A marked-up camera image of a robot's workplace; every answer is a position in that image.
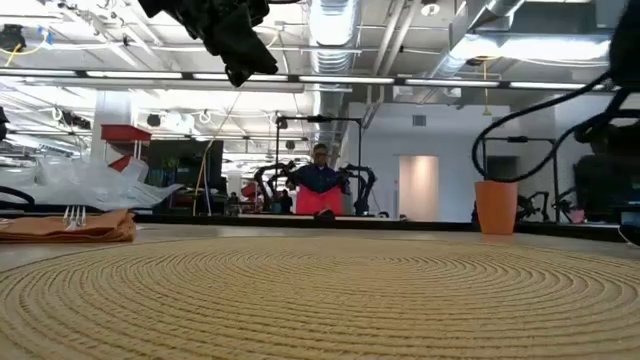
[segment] ductwork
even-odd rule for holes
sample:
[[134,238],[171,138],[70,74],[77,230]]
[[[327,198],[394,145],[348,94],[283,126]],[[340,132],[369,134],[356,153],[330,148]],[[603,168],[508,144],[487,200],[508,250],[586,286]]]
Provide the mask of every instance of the ductwork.
[[[462,69],[469,57],[462,56],[455,52],[455,45],[464,38],[455,39],[455,32],[464,32],[478,29],[483,25],[495,24],[497,29],[493,30],[509,30],[513,21],[513,14],[518,10],[525,0],[467,0],[466,5],[458,10],[456,17],[449,26],[449,49],[443,50],[440,55],[438,65],[431,73],[421,73],[418,77],[430,77],[437,79],[446,79],[455,76]],[[421,91],[415,96],[416,102],[424,103],[441,89],[431,88]]]
[[[354,47],[356,29],[360,17],[359,0],[313,0],[309,12],[311,45]],[[355,54],[342,51],[314,51],[311,53],[311,65],[314,74],[346,75],[353,68]],[[314,114],[339,116],[344,98],[342,92],[322,91],[335,89],[332,85],[315,85]],[[332,146],[340,143],[336,138],[344,133],[343,122],[319,124],[320,137],[315,140]]]
[[[525,0],[467,0],[449,25],[450,45],[443,50],[437,66],[415,77],[451,78],[469,59],[493,54],[525,54],[527,50],[533,50],[533,45],[538,45],[540,50],[542,42],[549,44],[543,47],[545,50],[542,52],[550,57],[558,55],[554,51],[554,44],[561,48],[563,44],[567,44],[566,48],[594,46],[591,54],[578,54],[578,51],[567,54],[562,60],[589,60],[605,55],[610,32],[607,31],[608,26],[603,28],[600,21],[604,11],[604,6],[596,7],[596,2],[559,4]],[[599,44],[605,53],[598,51]],[[453,103],[461,94],[460,91],[437,88],[402,89],[399,93],[397,100],[416,103]]]

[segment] round rope mat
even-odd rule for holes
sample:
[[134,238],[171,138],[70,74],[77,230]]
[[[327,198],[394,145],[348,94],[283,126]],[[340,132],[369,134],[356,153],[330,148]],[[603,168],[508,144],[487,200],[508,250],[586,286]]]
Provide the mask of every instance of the round rope mat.
[[523,247],[176,241],[0,274],[0,344],[12,359],[637,359],[639,289],[636,262]]

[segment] door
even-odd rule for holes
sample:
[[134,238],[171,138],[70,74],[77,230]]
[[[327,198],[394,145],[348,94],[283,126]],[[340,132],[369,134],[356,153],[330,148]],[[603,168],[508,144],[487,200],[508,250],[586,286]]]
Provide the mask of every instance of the door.
[[438,220],[438,158],[400,156],[399,214],[411,221]]

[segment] folded napkin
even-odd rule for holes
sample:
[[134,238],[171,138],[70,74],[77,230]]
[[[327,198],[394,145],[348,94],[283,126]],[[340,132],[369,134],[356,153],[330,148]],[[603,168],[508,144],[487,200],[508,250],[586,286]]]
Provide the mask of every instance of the folded napkin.
[[133,214],[117,210],[87,216],[84,227],[67,231],[62,217],[19,218],[0,222],[0,243],[79,243],[133,241],[136,224]]

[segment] orange cup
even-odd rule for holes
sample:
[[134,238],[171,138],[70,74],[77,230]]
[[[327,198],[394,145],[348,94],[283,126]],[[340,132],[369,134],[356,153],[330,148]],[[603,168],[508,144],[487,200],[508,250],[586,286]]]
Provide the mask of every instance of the orange cup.
[[477,182],[476,207],[483,234],[513,234],[518,207],[518,184]]

